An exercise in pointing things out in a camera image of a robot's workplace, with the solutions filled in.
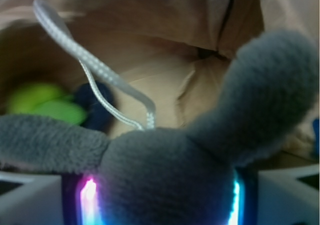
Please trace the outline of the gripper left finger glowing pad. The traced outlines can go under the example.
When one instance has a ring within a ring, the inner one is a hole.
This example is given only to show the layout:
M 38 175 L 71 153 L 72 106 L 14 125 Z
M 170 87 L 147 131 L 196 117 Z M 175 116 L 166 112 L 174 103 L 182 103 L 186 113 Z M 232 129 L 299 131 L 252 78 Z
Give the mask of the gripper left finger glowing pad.
M 92 176 L 0 173 L 2 225 L 101 225 Z

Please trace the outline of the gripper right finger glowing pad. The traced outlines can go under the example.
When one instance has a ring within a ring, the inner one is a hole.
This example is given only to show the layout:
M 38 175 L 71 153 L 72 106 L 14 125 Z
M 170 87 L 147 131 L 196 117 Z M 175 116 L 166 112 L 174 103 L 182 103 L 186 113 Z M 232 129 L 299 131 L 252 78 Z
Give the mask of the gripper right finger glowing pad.
M 320 167 L 317 164 L 260 170 L 239 170 L 229 225 L 318 225 Z

